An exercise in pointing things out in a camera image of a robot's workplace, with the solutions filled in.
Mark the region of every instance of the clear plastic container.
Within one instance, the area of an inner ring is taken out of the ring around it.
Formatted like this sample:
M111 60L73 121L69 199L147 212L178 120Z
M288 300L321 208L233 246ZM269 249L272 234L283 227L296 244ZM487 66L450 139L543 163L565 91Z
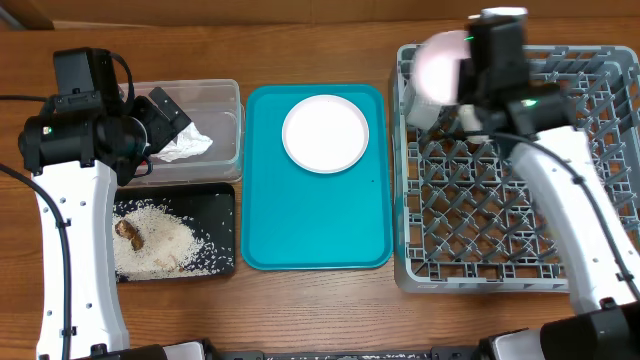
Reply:
M244 114L234 80L180 80L135 83L135 93L148 96L161 87L213 144L203 154L165 162L152 156L153 172L129 186L236 182L242 178ZM120 87L125 90L126 84ZM146 165L137 173L146 172Z

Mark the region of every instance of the tissue paper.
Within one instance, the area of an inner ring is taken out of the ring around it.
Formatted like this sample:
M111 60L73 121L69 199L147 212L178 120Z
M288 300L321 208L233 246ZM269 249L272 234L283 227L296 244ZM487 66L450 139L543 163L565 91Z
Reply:
M194 123L189 124L178 136L171 141L159 153L153 155L160 160L171 162L194 155L200 155L207 151L213 140L200 134Z

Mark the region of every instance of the green light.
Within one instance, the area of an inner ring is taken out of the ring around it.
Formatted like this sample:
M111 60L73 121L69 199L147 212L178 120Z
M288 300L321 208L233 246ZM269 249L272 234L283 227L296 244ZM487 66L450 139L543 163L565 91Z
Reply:
M538 100L526 99L521 101L523 106L530 107L538 103Z

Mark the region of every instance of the dish rack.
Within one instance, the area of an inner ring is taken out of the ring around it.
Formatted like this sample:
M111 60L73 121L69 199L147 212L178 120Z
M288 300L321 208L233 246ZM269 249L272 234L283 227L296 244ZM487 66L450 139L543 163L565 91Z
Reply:
M526 183L445 108L433 130L408 126L403 95L420 45L398 50L393 89L395 279L408 292L566 292L562 262ZM640 68L620 46L527 46L533 82L563 86L589 134L620 221L640 241Z

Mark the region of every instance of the teal tray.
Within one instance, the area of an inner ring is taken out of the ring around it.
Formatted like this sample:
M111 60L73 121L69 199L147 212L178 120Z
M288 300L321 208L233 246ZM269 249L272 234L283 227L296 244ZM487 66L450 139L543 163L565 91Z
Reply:
M365 115L369 144L351 168L315 174L287 155L284 119L314 95ZM265 86L247 103L242 256L260 270L375 268L392 252L389 154L382 95L369 85Z

